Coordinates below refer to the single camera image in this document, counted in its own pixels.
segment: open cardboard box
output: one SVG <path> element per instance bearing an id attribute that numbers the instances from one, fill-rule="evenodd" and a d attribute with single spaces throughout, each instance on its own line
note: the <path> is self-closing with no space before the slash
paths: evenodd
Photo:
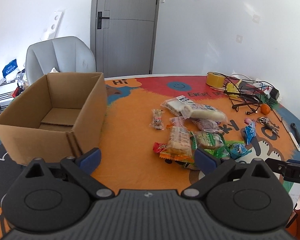
<path id="1" fill-rule="evenodd" d="M 98 147 L 106 108 L 103 73 L 49 73 L 0 114 L 0 140 L 23 165 L 79 157 Z"/>

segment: gray door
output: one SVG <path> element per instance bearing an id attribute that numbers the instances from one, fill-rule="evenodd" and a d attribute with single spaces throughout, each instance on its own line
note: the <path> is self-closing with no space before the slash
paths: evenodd
<path id="1" fill-rule="evenodd" d="M 105 77 L 149 74 L 155 9 L 156 0 L 98 0 L 97 17 L 101 12 L 109 19 L 97 23 L 97 71 Z"/>

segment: colorful tablecloth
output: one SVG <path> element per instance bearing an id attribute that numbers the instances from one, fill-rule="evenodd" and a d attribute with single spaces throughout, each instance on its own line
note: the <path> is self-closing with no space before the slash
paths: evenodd
<path id="1" fill-rule="evenodd" d="M 241 129 L 246 124 L 247 106 L 241 106 L 239 112 L 232 109 L 228 96 L 206 85 L 206 76 L 163 76 L 136 77 L 106 80 L 108 110 L 102 127 L 100 149 L 102 161 L 92 176 L 114 190 L 120 189 L 177 189 L 179 192 L 196 182 L 203 174 L 183 168 L 176 162 L 165 161 L 153 152 L 154 142 L 167 143 L 169 129 L 156 130 L 149 127 L 152 109 L 163 109 L 163 123 L 169 124 L 174 115 L 160 106 L 163 101 L 184 95 L 194 102 L 214 106 L 223 111 L 228 122 L 220 124 L 226 140 L 242 140 Z M 300 120 L 281 105 L 275 109 L 278 116 L 289 127 L 294 122 L 300 132 Z M 261 113 L 249 117 L 257 119 Z M 288 160 L 300 160 L 290 136 L 271 112 L 268 117 L 280 138 L 258 124 L 257 142 L 248 145 L 252 153 L 246 156 L 249 162 L 253 158 L 268 157 Z M 189 130 L 197 127 L 186 120 Z M 10 185 L 21 173 L 22 166 L 16 164 L 6 153 L 0 142 L 0 203 Z M 292 183 L 280 181 L 289 192 Z M 300 190 L 293 194 L 298 198 Z M 0 208 L 0 237 L 8 230 Z"/>

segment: pile of snacks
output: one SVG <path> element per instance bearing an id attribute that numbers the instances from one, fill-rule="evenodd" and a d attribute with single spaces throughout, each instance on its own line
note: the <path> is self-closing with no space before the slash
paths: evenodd
<path id="1" fill-rule="evenodd" d="M 161 158 L 185 163 L 183 167 L 197 170 L 194 163 L 194 151 L 204 149 L 216 158 L 229 156 L 238 159 L 251 152 L 245 148 L 244 141 L 225 141 L 219 133 L 219 124 L 228 122 L 227 116 L 213 106 L 197 104 L 185 96 L 179 96 L 164 101 L 161 106 L 168 109 L 176 117 L 170 118 L 171 124 L 168 143 L 154 143 L 153 151 Z M 153 109 L 151 127 L 163 130 L 162 110 Z M 200 131 L 189 131 L 185 122 L 190 119 Z M 255 136 L 255 122 L 249 122 L 246 127 L 246 143 L 249 144 Z"/>

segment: yellow tape roll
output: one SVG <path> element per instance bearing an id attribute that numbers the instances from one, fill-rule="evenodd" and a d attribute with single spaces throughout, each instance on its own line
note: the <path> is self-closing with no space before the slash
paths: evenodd
<path id="1" fill-rule="evenodd" d="M 218 73 L 208 72 L 206 84 L 215 87 L 221 88 L 223 87 L 223 82 L 225 81 L 225 77 Z"/>

